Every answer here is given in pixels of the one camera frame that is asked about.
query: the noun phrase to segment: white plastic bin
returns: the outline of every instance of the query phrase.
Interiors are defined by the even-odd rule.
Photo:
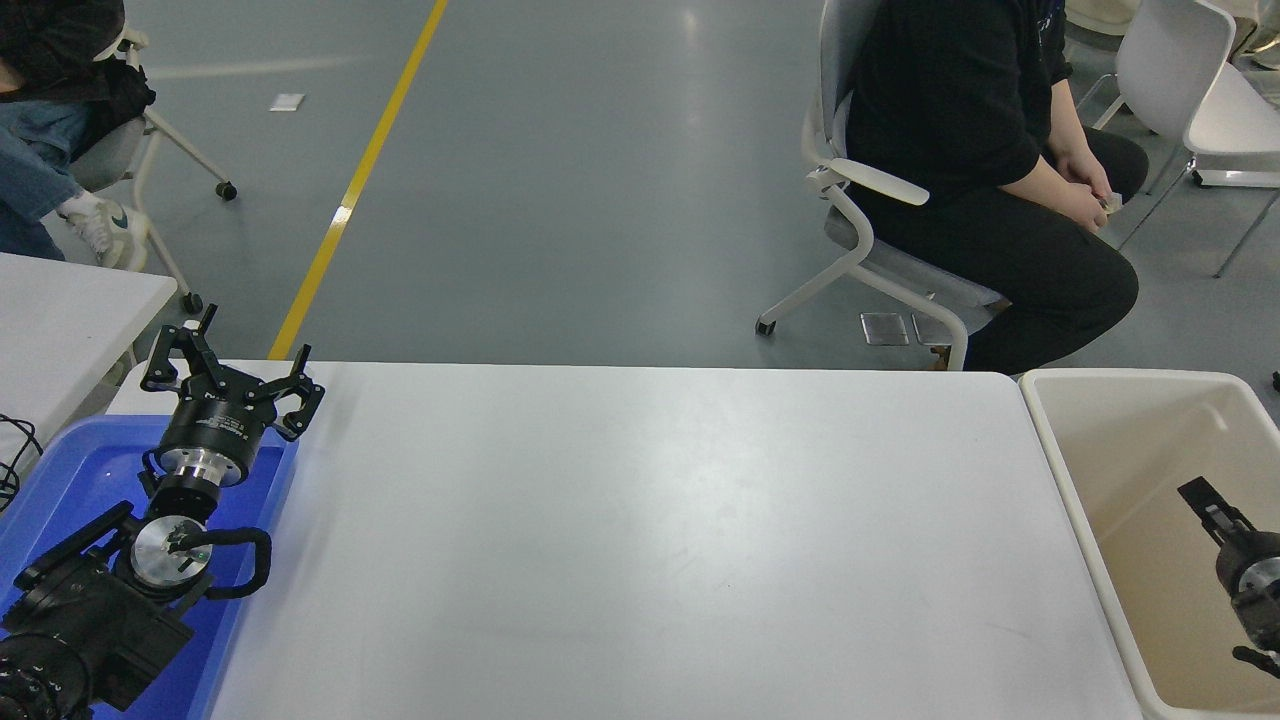
[[[1280,679],[1231,657],[1249,642],[1217,546],[1178,495],[1203,475],[1280,532],[1280,432],[1249,386],[1176,370],[1034,370],[1020,384],[1146,715],[1280,717]]]

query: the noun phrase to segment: white sneaker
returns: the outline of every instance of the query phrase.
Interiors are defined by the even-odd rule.
[[[91,213],[70,213],[67,222],[97,254],[102,268],[137,273],[147,264],[151,220],[114,200],[104,200]]]

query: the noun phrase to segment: yellow floor line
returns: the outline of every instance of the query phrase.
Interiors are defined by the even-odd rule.
[[[297,296],[293,297],[293,305],[289,306],[289,314],[284,316],[284,324],[280,325],[280,332],[275,336],[275,342],[271,343],[271,351],[266,356],[268,360],[284,360],[294,340],[297,340],[302,320],[306,319],[307,310],[311,309],[311,301],[315,300],[320,282],[324,281],[324,274],[329,269],[329,261],[333,260],[333,254],[338,250],[342,233],[347,231],[347,222],[351,220],[351,214],[356,210],[356,204],[360,202],[360,195],[365,191],[369,174],[378,163],[378,156],[383,151],[387,136],[392,132],[392,126],[396,124],[396,117],[399,114],[410,86],[413,85],[417,68],[422,64],[422,55],[426,54],[426,47],[431,44],[431,37],[435,35],[435,28],[440,24],[440,17],[444,15],[444,8],[448,4],[449,0],[436,0],[435,8],[431,9],[431,15],[426,19],[422,35],[419,36],[417,44],[413,46],[413,53],[408,56],[408,61],[404,63],[404,70],[401,73],[399,82],[396,83],[396,90],[392,92],[390,100],[387,101],[387,108],[383,110],[383,118],[378,122],[374,137],[369,140],[365,155],[356,167],[356,174],[351,178],[351,184],[347,186],[347,193],[342,196],[342,205],[333,214],[333,220],[329,223],[329,231],[325,233],[324,241],[320,243],[320,250],[316,251],[315,259],[311,260],[311,269],[307,270],[306,278],[302,279],[302,286],[298,288]]]

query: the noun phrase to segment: chair caster wheel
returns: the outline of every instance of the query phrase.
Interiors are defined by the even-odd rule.
[[[188,315],[195,315],[205,309],[205,301],[201,300],[195,292],[188,292],[182,296],[182,309],[186,310]]]

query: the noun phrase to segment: black shirt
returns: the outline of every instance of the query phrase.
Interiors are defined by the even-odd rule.
[[[1062,58],[1062,0],[884,0],[854,68],[849,156],[936,197],[1036,167]]]
[[[108,97],[93,58],[123,28],[122,0],[0,0],[0,58],[27,81],[0,102]]]

